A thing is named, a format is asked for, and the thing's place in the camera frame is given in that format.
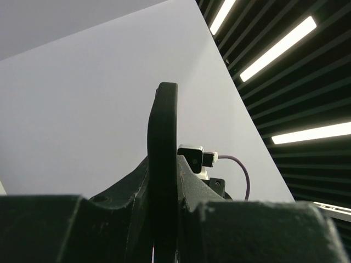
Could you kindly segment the small black phone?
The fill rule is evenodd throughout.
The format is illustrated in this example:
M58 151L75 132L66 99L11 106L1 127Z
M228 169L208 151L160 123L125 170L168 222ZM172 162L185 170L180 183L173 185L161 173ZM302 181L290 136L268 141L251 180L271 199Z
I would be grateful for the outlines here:
M177 100L177 84L160 83L148 122L147 149L154 262L176 260Z

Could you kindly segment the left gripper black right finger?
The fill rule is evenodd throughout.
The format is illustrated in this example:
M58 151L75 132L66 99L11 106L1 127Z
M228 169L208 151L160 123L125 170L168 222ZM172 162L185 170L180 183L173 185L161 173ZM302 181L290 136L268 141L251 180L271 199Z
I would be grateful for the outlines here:
M308 202L222 198L177 158L180 262L349 262L333 221Z

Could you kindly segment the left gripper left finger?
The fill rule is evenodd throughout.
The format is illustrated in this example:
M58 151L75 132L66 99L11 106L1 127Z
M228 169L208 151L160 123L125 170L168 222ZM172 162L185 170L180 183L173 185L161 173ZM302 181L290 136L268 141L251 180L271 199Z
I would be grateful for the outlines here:
M150 262L149 167L96 196L1 197L1 262Z

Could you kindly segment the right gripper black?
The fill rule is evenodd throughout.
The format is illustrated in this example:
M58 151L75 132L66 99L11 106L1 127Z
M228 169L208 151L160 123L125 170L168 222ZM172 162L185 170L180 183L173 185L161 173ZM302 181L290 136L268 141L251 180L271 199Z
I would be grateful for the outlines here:
M232 200L231 196L225 191L225 180L219 178L210 178L208 186L219 196L227 200Z

